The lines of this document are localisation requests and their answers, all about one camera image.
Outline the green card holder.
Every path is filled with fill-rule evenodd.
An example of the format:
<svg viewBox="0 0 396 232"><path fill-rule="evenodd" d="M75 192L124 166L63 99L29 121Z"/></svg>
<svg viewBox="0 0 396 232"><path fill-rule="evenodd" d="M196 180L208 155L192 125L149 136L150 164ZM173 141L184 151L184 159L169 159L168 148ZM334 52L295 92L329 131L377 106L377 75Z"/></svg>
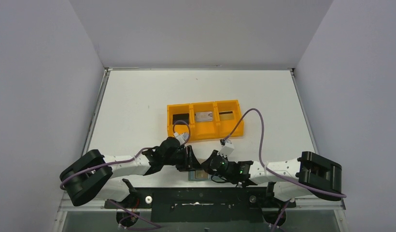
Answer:
<svg viewBox="0 0 396 232"><path fill-rule="evenodd" d="M188 180L189 181L210 181L210 177L208 173L204 170L195 170L188 172Z"/></svg>

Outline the gold card with stripe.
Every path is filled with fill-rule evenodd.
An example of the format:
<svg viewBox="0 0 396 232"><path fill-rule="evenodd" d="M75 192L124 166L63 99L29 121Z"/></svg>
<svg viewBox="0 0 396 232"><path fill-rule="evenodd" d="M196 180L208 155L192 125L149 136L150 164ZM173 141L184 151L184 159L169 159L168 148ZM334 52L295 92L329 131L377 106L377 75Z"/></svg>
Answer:
<svg viewBox="0 0 396 232"><path fill-rule="evenodd" d="M208 174L204 170L196 170L194 174L194 178L197 181L204 181L208 179Z"/></svg>

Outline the silver VIP card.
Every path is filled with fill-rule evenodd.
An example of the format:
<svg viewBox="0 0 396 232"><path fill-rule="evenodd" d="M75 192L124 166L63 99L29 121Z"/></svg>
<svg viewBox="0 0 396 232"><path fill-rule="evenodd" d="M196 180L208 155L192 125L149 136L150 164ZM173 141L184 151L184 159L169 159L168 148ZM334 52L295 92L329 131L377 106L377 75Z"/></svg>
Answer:
<svg viewBox="0 0 396 232"><path fill-rule="evenodd" d="M212 122L213 121L213 111L196 112L195 121L200 122Z"/></svg>

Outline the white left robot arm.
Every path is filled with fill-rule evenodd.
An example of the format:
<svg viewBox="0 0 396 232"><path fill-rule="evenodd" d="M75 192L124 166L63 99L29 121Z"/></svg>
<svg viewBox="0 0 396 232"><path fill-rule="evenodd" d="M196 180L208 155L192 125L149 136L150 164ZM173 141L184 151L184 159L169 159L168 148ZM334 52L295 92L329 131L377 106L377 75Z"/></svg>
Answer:
<svg viewBox="0 0 396 232"><path fill-rule="evenodd" d="M160 145L142 148L134 156L105 156L97 149L85 153L59 176L74 206L94 198L121 202L130 194L129 175L146 176L174 166L179 172L200 170L201 164L191 145L168 137Z"/></svg>

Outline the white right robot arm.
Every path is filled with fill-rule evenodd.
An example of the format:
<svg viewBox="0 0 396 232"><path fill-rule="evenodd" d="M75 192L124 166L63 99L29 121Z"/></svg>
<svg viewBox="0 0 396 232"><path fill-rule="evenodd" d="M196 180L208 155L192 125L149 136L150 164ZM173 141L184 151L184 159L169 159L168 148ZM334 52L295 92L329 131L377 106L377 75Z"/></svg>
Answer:
<svg viewBox="0 0 396 232"><path fill-rule="evenodd" d="M342 193L342 166L310 151L303 151L296 159L263 165L253 160L229 161L214 150L202 169L243 188L271 183L274 198L283 202L307 195L327 201L346 198Z"/></svg>

